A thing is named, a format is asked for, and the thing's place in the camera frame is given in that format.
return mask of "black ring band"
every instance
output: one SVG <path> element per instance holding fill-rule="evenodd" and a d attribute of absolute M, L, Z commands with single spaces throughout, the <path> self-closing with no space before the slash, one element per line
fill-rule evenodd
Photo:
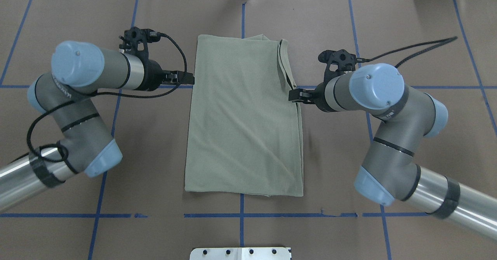
<path fill-rule="evenodd" d="M 419 179 L 421 178 L 421 167 L 418 164 L 416 164 L 416 168 L 417 168 L 417 171 L 416 171 L 416 180 L 414 181 L 414 184 L 412 185 L 412 188 L 410 189 L 410 191 L 407 194 L 407 196 L 405 198 L 403 198 L 401 200 L 401 202 L 407 201 L 414 194 L 414 191 L 416 191 L 417 184 L 419 183 Z"/>
<path fill-rule="evenodd" d="M 403 147 L 400 147 L 394 143 L 391 143 L 389 141 L 385 141 L 381 138 L 373 138 L 373 141 L 376 141 L 377 143 L 381 143 L 382 145 L 386 145 L 388 147 L 392 147 L 394 150 L 399 150 L 400 152 L 404 153 L 404 154 L 407 154 L 411 157 L 414 157 L 414 152 L 410 151 L 410 150 L 407 150 Z"/>
<path fill-rule="evenodd" d="M 449 177 L 445 178 L 447 178 L 447 194 L 445 194 L 445 199 L 436 211 L 428 213 L 438 219 L 449 217 L 456 210 L 459 205 L 459 198 L 461 197 L 459 182 Z"/>

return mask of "blue tape line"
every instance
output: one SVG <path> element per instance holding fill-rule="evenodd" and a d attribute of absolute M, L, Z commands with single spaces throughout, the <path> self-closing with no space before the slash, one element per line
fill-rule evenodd
<path fill-rule="evenodd" d="M 103 173 L 102 184 L 100 186 L 100 194 L 98 195 L 98 204 L 96 207 L 94 229 L 92 232 L 92 241 L 90 242 L 90 248 L 89 248 L 89 252 L 88 252 L 88 260 L 91 260 L 93 257 L 93 251 L 94 251 L 95 240 L 96 240 L 96 232 L 98 230 L 98 221 L 99 221 L 99 217 L 100 217 L 100 210 L 102 208 L 103 191 L 105 189 L 105 180 L 106 179 L 107 179 L 107 172 Z"/>
<path fill-rule="evenodd" d="M 357 57 L 360 57 L 359 43 L 357 41 L 357 31 L 355 30 L 355 21 L 354 21 L 354 12 L 353 12 L 352 0 L 348 0 L 348 7 L 350 10 L 350 21 L 352 22 L 352 30 L 354 33 L 355 53 L 356 53 Z M 369 117 L 369 113 L 366 113 L 366 121 L 368 124 L 369 140 L 373 141 L 373 130 L 371 129 L 371 118 Z M 384 214 L 385 210 L 383 208 L 383 205 L 380 205 L 380 209 L 382 211 L 382 214 Z M 384 215 L 382 215 L 382 222 L 383 222 L 383 234 L 385 236 L 385 246 L 387 247 L 388 260 L 392 260 L 392 253 L 390 251 L 390 239 L 388 238 L 387 219 L 385 218 Z"/>
<path fill-rule="evenodd" d="M 245 3 L 242 3 L 242 38 L 245 38 Z"/>
<path fill-rule="evenodd" d="M 342 213 L 340 215 L 327 215 L 323 213 L 185 213 L 185 218 L 276 218 L 276 217 L 357 217 L 357 213 Z"/>
<path fill-rule="evenodd" d="M 240 247 L 245 246 L 244 220 L 245 217 L 245 194 L 240 194 Z"/>
<path fill-rule="evenodd" d="M 135 25 L 136 10 L 138 10 L 138 1 L 139 0 L 135 0 L 135 7 L 133 9 L 133 17 L 131 19 L 131 27 L 133 27 Z M 114 132 L 116 131 L 117 112 L 119 111 L 119 104 L 120 103 L 121 103 L 121 96 L 118 96 L 117 101 L 116 101 L 116 109 L 114 111 L 114 119 L 112 121 L 112 129 L 110 131 L 110 134 L 113 137 L 114 137 Z M 96 240 L 96 233 L 98 230 L 98 219 L 100 217 L 100 211 L 101 211 L 101 207 L 102 207 L 103 193 L 104 193 L 104 189 L 105 189 L 106 180 L 107 180 L 107 172 L 103 173 L 102 184 L 100 187 L 100 194 L 98 195 L 98 204 L 97 204 L 97 208 L 96 208 L 94 230 L 92 233 L 92 242 L 90 243 L 90 248 L 89 248 L 89 252 L 88 252 L 88 260 L 91 260 L 92 256 L 93 256 L 93 251 L 94 251 L 94 247 L 95 247 L 95 240 Z"/>
<path fill-rule="evenodd" d="M 412 86 L 416 89 L 480 89 L 479 86 Z"/>
<path fill-rule="evenodd" d="M 135 0 L 135 9 L 133 9 L 133 17 L 131 18 L 131 27 L 135 26 L 136 10 L 138 9 L 138 1 L 139 0 Z"/>
<path fill-rule="evenodd" d="M 21 23 L 19 25 L 19 29 L 17 30 L 17 33 L 16 33 L 16 38 L 14 38 L 14 43 L 12 44 L 12 47 L 10 48 L 9 56 L 7 58 L 7 61 L 5 62 L 5 67 L 3 68 L 2 77 L 0 77 L 0 85 L 3 83 L 3 79 L 5 78 L 5 75 L 7 74 L 7 69 L 9 68 L 10 59 L 12 58 L 12 55 L 14 54 L 14 49 L 16 48 L 17 40 L 19 39 L 19 35 L 21 35 L 21 30 L 23 29 L 24 22 L 26 21 L 26 17 L 28 16 L 28 11 L 30 10 L 32 2 L 33 2 L 33 0 L 28 1 L 28 5 L 26 7 L 26 10 L 24 11 L 23 19 L 21 20 Z"/>
<path fill-rule="evenodd" d="M 457 21 L 459 22 L 459 27 L 461 28 L 461 33 L 463 35 L 464 43 L 466 44 L 467 52 L 469 53 L 469 58 L 471 60 L 471 64 L 473 65 L 474 73 L 476 74 L 476 79 L 478 80 L 478 84 L 480 85 L 481 94 L 483 95 L 483 100 L 485 101 L 485 106 L 487 107 L 488 115 L 490 116 L 492 127 L 494 128 L 494 133 L 497 136 L 497 125 L 495 124 L 494 114 L 492 113 L 492 109 L 490 109 L 490 104 L 488 104 L 487 94 L 485 93 L 485 89 L 483 88 L 483 83 L 481 82 L 480 73 L 478 72 L 478 68 L 476 67 L 476 63 L 474 62 L 474 57 L 471 51 L 471 47 L 469 46 L 469 42 L 467 41 L 466 32 L 464 31 L 463 23 L 461 21 L 461 16 L 459 14 L 457 1 L 456 0 L 452 1 L 454 3 L 454 9 L 456 11 Z"/>
<path fill-rule="evenodd" d="M 0 88 L 29 88 L 29 85 L 0 85 Z"/>
<path fill-rule="evenodd" d="M 425 212 L 366 212 L 362 214 L 362 217 L 417 217 L 417 216 L 429 216 Z"/>
<path fill-rule="evenodd" d="M 354 21 L 354 10 L 352 7 L 352 0 L 348 0 L 348 10 L 350 11 L 350 22 L 352 23 L 352 31 L 354 33 L 354 44 L 355 44 L 355 55 L 360 57 L 359 54 L 359 42 L 357 41 L 357 31 L 355 30 L 355 21 Z"/>
<path fill-rule="evenodd" d="M 117 96 L 116 101 L 116 109 L 114 110 L 114 119 L 112 120 L 112 128 L 110 129 L 110 135 L 114 137 L 114 133 L 116 131 L 116 121 L 117 121 L 117 112 L 119 111 L 119 105 L 121 104 L 121 96 Z"/>
<path fill-rule="evenodd" d="M 381 222 L 383 223 L 383 235 L 385 235 L 385 245 L 387 246 L 387 257 L 388 260 L 392 260 L 392 251 L 390 250 L 390 239 L 388 237 L 388 228 L 387 228 L 387 218 L 385 217 L 385 207 L 380 205 L 381 210 Z"/>

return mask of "green towel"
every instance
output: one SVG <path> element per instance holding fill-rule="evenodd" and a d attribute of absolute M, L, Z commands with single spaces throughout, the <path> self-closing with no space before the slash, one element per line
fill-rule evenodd
<path fill-rule="evenodd" d="M 186 191 L 303 196 L 300 105 L 288 42 L 200 35 Z"/>

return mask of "wire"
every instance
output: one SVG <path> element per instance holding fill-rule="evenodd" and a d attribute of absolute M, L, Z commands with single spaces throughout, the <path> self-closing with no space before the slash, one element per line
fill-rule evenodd
<path fill-rule="evenodd" d="M 186 56 L 183 53 L 183 51 L 181 50 L 181 48 L 179 47 L 179 45 L 174 41 L 174 39 L 172 39 L 169 35 L 167 35 L 165 33 L 159 33 L 159 32 L 157 32 L 157 35 L 159 35 L 160 37 L 165 37 L 165 38 L 169 39 L 172 42 L 172 44 L 174 44 L 174 46 L 176 47 L 176 49 L 178 49 L 179 53 L 181 54 L 181 57 L 183 58 L 184 72 L 187 73 L 188 72 L 188 65 L 186 63 Z M 171 90 L 169 90 L 169 91 L 167 91 L 167 92 L 165 92 L 163 94 L 158 94 L 158 95 L 139 96 L 139 95 L 129 95 L 129 94 L 122 94 L 122 93 L 115 93 L 115 92 L 99 92 L 99 93 L 88 95 L 88 96 L 89 97 L 94 97 L 94 96 L 101 96 L 101 95 L 112 95 L 112 96 L 121 96 L 121 97 L 138 98 L 138 99 L 158 98 L 158 97 L 163 97 L 165 95 L 169 95 L 170 93 L 174 92 L 174 90 L 178 89 L 179 85 L 181 84 L 182 79 L 183 79 L 183 77 L 181 77 L 181 78 L 178 77 L 178 83 L 176 84 L 176 86 L 174 86 Z M 67 158 L 69 157 L 69 150 L 67 149 L 67 147 L 61 145 L 60 142 L 52 143 L 52 144 L 49 144 L 49 145 L 42 145 L 42 146 L 40 146 L 40 150 L 42 150 L 43 148 L 56 147 L 59 150 L 59 153 L 61 154 L 61 159 L 53 160 L 53 159 L 50 159 L 50 158 L 43 157 L 39 152 L 37 152 L 36 150 L 34 150 L 34 147 L 33 147 L 32 143 L 31 143 L 31 135 L 33 133 L 33 130 L 34 130 L 36 124 L 38 124 L 38 122 L 40 122 L 43 118 L 45 118 L 46 116 L 50 115 L 54 111 L 57 111 L 58 109 L 64 108 L 65 106 L 69 106 L 71 104 L 74 104 L 74 102 L 73 101 L 68 101 L 68 102 L 65 102 L 63 104 L 60 104 L 60 105 L 54 107 L 53 109 L 46 111 L 45 113 L 43 113 L 42 115 L 40 115 L 38 118 L 36 118 L 32 122 L 32 124 L 30 125 L 30 128 L 28 129 L 27 135 L 26 135 L 26 143 L 28 145 L 28 149 L 30 150 L 30 152 L 32 152 L 33 154 L 35 154 L 37 157 L 39 157 L 39 158 L 41 158 L 41 159 L 43 159 L 45 161 L 52 162 L 52 163 L 63 162 L 63 161 L 67 160 Z M 21 159 L 22 157 L 24 157 L 26 155 L 28 155 L 28 154 L 24 154 L 23 156 L 18 157 L 14 161 L 17 161 L 18 159 Z"/>
<path fill-rule="evenodd" d="M 28 133 L 26 135 L 26 143 L 28 145 L 28 149 L 30 150 L 30 152 L 32 152 L 32 154 L 35 154 L 37 157 L 40 157 L 41 159 L 45 160 L 45 161 L 48 161 L 48 162 L 52 162 L 52 163 L 57 163 L 57 162 L 63 162 L 65 160 L 67 160 L 67 157 L 69 156 L 69 151 L 67 150 L 67 148 L 63 145 L 61 145 L 60 143 L 52 143 L 50 145 L 43 145 L 42 147 L 40 147 L 40 151 L 42 150 L 42 148 L 47 148 L 47 147 L 57 147 L 59 150 L 62 149 L 64 152 L 62 153 L 62 158 L 61 159 L 58 159 L 58 160 L 53 160 L 53 159 L 50 159 L 50 158 L 46 158 L 46 157 L 43 157 L 40 153 L 38 153 L 36 150 L 34 150 L 34 147 L 31 143 L 31 134 L 33 133 L 33 130 L 34 130 L 34 127 L 36 126 L 36 124 L 42 120 L 43 118 L 45 118 L 47 115 L 49 115 L 50 113 L 53 113 L 54 111 L 58 110 L 58 109 L 61 109 L 65 106 L 69 106 L 71 104 L 74 104 L 73 101 L 69 101 L 69 102 L 65 102 L 61 105 L 58 105 L 56 106 L 55 108 L 51 109 L 51 110 L 48 110 L 46 111 L 45 113 L 43 113 L 42 115 L 38 116 L 38 118 L 36 118 L 32 124 L 30 125 L 30 128 L 28 129 Z"/>
<path fill-rule="evenodd" d="M 404 64 L 405 62 L 407 62 L 408 60 L 410 60 L 410 59 L 412 59 L 412 58 L 414 58 L 414 57 L 416 57 L 418 55 L 421 55 L 423 53 L 426 53 L 428 51 L 431 51 L 433 49 L 436 49 L 437 47 L 440 47 L 440 46 L 449 44 L 451 42 L 454 42 L 456 39 L 457 39 L 457 37 L 449 37 L 449 38 L 440 39 L 440 40 L 433 40 L 431 42 L 421 42 L 420 44 L 413 44 L 413 45 L 409 45 L 409 46 L 406 46 L 406 47 L 403 47 L 403 48 L 400 48 L 400 49 L 395 49 L 395 50 L 392 50 L 392 51 L 388 51 L 387 53 L 383 53 L 383 54 L 378 55 L 378 56 L 376 56 L 374 58 L 371 58 L 371 59 L 357 58 L 357 61 L 360 62 L 360 63 L 371 62 L 371 61 L 374 61 L 374 60 L 376 60 L 378 58 L 381 58 L 383 56 L 386 56 L 386 55 L 389 55 L 389 54 L 392 54 L 392 53 L 396 53 L 396 52 L 399 52 L 399 51 L 404 51 L 405 49 L 411 49 L 413 47 L 422 46 L 422 45 L 435 44 L 433 46 L 428 47 L 427 49 L 423 49 L 422 51 L 417 51 L 416 53 L 414 53 L 412 55 L 409 55 L 408 57 L 404 58 L 397 65 L 395 65 L 395 67 L 398 68 L 402 64 Z"/>
<path fill-rule="evenodd" d="M 181 47 L 179 47 L 179 45 L 174 41 L 174 39 L 172 39 L 167 34 L 157 32 L 157 35 L 159 35 L 160 37 L 165 37 L 165 38 L 169 39 L 172 42 L 172 44 L 174 44 L 174 46 L 176 46 L 176 49 L 178 49 L 179 53 L 181 54 L 181 57 L 183 58 L 184 72 L 187 73 L 188 72 L 188 65 L 186 64 L 186 56 L 183 53 L 183 51 L 181 50 Z M 115 93 L 115 92 L 99 92 L 99 93 L 93 94 L 91 96 L 112 95 L 112 96 L 121 96 L 121 97 L 127 97 L 127 98 L 137 98 L 137 99 L 158 98 L 158 97 L 163 97 L 165 95 L 168 95 L 168 94 L 174 92 L 174 90 L 178 89 L 179 85 L 181 84 L 181 79 L 178 79 L 178 83 L 171 90 L 169 90 L 163 94 L 158 94 L 158 95 L 140 96 L 140 95 L 129 95 L 129 94 Z"/>

